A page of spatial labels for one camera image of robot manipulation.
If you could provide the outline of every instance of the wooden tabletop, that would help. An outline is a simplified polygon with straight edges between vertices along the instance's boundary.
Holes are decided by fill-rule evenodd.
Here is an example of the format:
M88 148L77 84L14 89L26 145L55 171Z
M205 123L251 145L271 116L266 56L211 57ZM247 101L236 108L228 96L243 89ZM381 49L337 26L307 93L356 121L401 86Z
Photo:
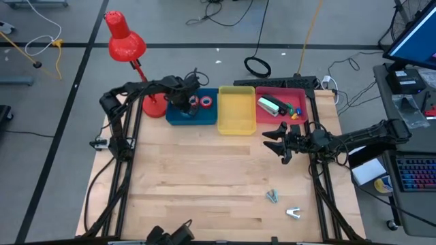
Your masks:
M315 94L321 123L333 134L341 134L332 93ZM309 101L307 109L311 112ZM293 153L291 162L282 165L262 144L267 140L262 132L277 127L258 124L253 135L230 136L220 135L216 125L173 127L165 118L142 114L122 239L144 240L155 225L172 233L191 218L196 240L266 242L277 236L281 242L321 242L308 155ZM111 157L108 150L96 153L90 181ZM329 166L339 211L365 237L349 170L334 163ZM88 226L107 204L113 170L114 163L91 191ZM265 197L271 189L277 189L279 203ZM301 209L299 220L285 214L294 206ZM76 233L84 233L83 212Z

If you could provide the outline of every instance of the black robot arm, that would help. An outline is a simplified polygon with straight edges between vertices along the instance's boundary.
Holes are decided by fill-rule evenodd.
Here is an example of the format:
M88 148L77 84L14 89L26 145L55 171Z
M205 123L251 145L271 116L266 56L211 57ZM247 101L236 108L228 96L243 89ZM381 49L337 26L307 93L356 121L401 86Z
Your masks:
M322 161L334 160L340 152L348 152L361 146L373 144L387 144L395 146L406 143L411 137L407 125L402 120L382 120L366 129L335 136L318 122L319 129L308 135L301 135L300 127L292 125L291 131L286 133L286 122L282 122L276 131L264 132L262 135L281 142L264 142L277 155L282 156L282 164L288 164L295 153L317 154Z
M195 72L185 79L176 76L166 76L162 80L151 82L128 82L121 87L114 88L104 93L99 102L108 117L112 136L109 139L108 149L120 161L128 161L133 155L130 143L123 135L121 117L128 107L139 97L165 93L169 103L178 108L181 112L190 114L192 105L189 98L200 87ZM125 95L124 103L121 103L116 96Z

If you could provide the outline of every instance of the gray floor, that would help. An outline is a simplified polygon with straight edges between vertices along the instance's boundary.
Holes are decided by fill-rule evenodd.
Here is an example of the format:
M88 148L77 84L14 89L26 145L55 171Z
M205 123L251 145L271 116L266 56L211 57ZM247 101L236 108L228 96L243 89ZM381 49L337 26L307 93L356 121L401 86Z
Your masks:
M102 0L71 0L70 7L38 8L42 14L63 27L66 42L87 42ZM110 0L108 10L121 10L132 30L148 43L255 43L262 23L264 0L255 0L245 19L235 27L220 27L211 22L185 26L190 18L202 16L205 4L194 0ZM217 20L234 22L249 2L225 0ZM317 0L274 0L270 2L262 43L302 44L315 12ZM374 45L387 28L393 1L327 0L320 11L310 44ZM18 28L11 38L18 42L45 35L55 35L50 23L40 20L30 10L11 10L0 4L0 16ZM107 42L109 32L103 24L96 42ZM243 60L253 49L148 49L141 58L149 79L174 74L184 76L197 67L211 78L210 87L252 78ZM327 67L359 50L307 50L301 74L322 78ZM54 135L84 48L64 48L61 71L64 81L47 78L32 68L16 50L0 48L0 74L30 75L35 85L0 86L0 104L13 106L15 119L9 129ZM263 49L258 57L268 61L272 77L286 77L298 68L301 50ZM57 50L49 48L37 58L54 71ZM335 65L332 76L339 89L355 95L373 81L372 66L383 63L380 54L356 58L360 71L347 63ZM126 81L138 80L128 64L116 63L106 48L92 49L82 83L69 116L52 171L47 181L27 241L72 238L82 209L95 152L88 142L102 125L103 112L98 98L109 88ZM375 86L362 100L378 96ZM361 129L385 118L379 99L352 108L340 117L344 132ZM32 135L5 134L0 142L0 244L14 242L29 200L44 164L51 139ZM384 222L392 218L390 208L357 192L367 237L376 242L393 244L434 244L435 239L413 238L402 230L387 230Z

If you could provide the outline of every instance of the desk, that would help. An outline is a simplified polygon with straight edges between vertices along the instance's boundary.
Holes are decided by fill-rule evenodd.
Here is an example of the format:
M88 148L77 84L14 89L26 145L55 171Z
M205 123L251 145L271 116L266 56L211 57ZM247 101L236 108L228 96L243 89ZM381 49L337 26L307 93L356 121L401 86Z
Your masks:
M383 65L378 65L373 68L375 74L375 80L380 90L381 100L386 111L388 119L401 119L400 114L395 108L392 102L392 91L385 77L388 75L386 68ZM423 97L426 91L431 91L433 96L427 101L427 105L436 103L436 90L428 86L421 93L414 95L416 103L420 106L423 102ZM402 152L434 152L436 153L434 140L436 138L436 120L429 120L431 124L427 128L412 129L412 137L406 144L396 146L397 150ZM392 185L394 190L399 190L400 185L395 178L394 166L390 163L390 157L388 153L383 154L383 162L385 168L391 175ZM412 214L425 217L429 221L436 221L435 202L436 193L403 193L400 191L394 191L393 197L395 204ZM404 231L408 235L436 237L435 228L425 224L419 220L416 220L408 215L399 213L401 225L404 226Z
M333 134L341 134L333 94L315 94L321 122ZM308 155L294 154L289 165L282 165L262 144L266 140L262 132L277 127L258 125L253 135L229 136L220 135L216 126L173 127L165 118L142 114L122 239L145 239L155 225L172 233L192 218L196 240L267 242L277 236L281 242L321 242ZM107 150L97 152L90 180L111 157ZM112 173L113 164L91 191L89 225L106 206ZM365 237L348 169L331 164L330 175L338 209ZM277 204L265 198L271 189L279 193ZM285 214L294 206L301 208L300 220ZM112 221L109 234L114 225ZM76 233L84 233L83 212Z

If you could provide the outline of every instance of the monitor screen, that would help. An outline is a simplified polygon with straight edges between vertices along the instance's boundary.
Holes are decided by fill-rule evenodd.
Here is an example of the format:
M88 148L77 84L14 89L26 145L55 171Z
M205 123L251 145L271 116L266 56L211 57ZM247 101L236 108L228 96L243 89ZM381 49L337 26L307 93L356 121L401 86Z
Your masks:
M436 69L436 1L409 25L384 55L387 59Z

